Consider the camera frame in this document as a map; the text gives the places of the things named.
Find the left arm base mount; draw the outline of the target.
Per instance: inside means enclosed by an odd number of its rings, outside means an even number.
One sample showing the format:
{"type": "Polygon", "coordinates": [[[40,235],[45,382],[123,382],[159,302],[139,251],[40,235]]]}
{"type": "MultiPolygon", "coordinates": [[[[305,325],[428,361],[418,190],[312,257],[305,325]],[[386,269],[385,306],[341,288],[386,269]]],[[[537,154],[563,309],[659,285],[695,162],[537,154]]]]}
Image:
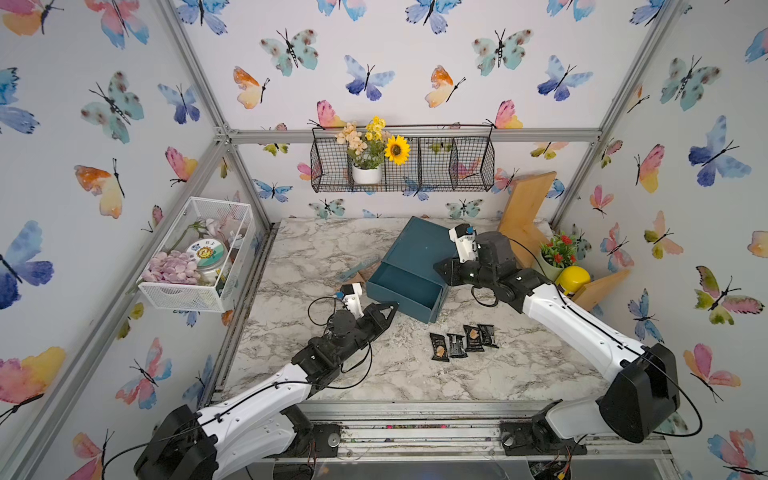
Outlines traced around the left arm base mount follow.
{"type": "Polygon", "coordinates": [[[335,423],[313,423],[300,409],[288,409],[284,416],[292,424],[292,442],[280,456],[335,458],[341,443],[341,427],[335,423]]]}

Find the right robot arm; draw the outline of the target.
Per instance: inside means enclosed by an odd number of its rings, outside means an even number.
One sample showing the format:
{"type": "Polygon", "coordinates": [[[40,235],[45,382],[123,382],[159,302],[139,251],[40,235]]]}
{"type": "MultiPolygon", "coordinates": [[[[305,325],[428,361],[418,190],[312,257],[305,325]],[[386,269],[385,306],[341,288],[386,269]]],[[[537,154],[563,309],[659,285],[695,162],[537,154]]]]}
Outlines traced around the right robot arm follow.
{"type": "Polygon", "coordinates": [[[477,233],[461,224],[448,236],[456,253],[434,266],[447,285],[491,290],[496,301],[559,336],[609,383],[601,395],[554,402],[537,413],[533,435],[539,443],[595,434],[641,443],[678,410],[682,391],[668,348],[645,346],[609,328],[543,274],[520,267],[502,233],[477,233]]]}

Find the black cookie packet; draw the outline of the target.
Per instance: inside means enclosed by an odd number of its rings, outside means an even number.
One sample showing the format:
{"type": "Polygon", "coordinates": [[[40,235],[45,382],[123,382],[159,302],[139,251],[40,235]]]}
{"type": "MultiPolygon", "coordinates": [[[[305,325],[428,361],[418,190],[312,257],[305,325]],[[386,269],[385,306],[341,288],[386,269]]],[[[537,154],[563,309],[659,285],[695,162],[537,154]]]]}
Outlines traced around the black cookie packet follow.
{"type": "Polygon", "coordinates": [[[449,362],[450,358],[445,336],[437,333],[429,333],[429,337],[433,351],[432,360],[438,362],[449,362]]]}
{"type": "Polygon", "coordinates": [[[467,352],[483,352],[484,347],[482,343],[482,336],[480,333],[480,329],[477,326],[464,325],[463,330],[464,330],[465,340],[466,340],[466,351],[467,352]]]}
{"type": "Polygon", "coordinates": [[[478,324],[477,328],[480,332],[481,344],[484,347],[496,348],[499,346],[496,343],[495,327],[490,324],[478,324]]]}
{"type": "Polygon", "coordinates": [[[459,334],[449,333],[448,339],[448,355],[451,359],[467,358],[468,353],[464,346],[464,336],[459,334]]]}

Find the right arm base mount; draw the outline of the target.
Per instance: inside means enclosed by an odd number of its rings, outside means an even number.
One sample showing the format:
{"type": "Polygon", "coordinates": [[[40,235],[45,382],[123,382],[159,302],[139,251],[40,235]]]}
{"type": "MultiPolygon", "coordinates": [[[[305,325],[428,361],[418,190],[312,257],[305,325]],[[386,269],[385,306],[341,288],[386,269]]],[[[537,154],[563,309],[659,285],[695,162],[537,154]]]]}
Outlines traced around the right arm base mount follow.
{"type": "Polygon", "coordinates": [[[557,436],[541,415],[502,422],[499,439],[506,456],[587,454],[585,445],[557,436]]]}

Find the teal top drawer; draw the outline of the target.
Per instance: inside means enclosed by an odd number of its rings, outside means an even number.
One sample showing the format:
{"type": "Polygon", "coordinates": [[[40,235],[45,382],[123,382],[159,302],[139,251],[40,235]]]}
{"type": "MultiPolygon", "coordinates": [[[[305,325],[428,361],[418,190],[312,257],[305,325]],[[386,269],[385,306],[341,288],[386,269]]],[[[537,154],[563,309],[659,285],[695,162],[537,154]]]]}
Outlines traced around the teal top drawer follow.
{"type": "Polygon", "coordinates": [[[444,284],[381,263],[366,281],[367,296],[379,303],[396,302],[399,312],[425,323],[435,323],[447,296],[444,284]]]}

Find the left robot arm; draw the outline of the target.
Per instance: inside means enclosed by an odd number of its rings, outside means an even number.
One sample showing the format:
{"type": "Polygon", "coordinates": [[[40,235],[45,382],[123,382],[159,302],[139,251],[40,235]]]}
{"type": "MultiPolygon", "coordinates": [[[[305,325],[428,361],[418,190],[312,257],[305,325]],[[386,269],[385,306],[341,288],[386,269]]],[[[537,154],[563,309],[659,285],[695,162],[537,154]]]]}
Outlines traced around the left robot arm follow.
{"type": "Polygon", "coordinates": [[[343,364],[392,324],[395,302],[371,303],[361,316],[336,311],[323,333],[256,386],[194,411],[182,405],[159,424],[133,470],[139,479],[222,479],[252,462],[303,451],[314,427],[300,404],[332,387],[343,364]]]}

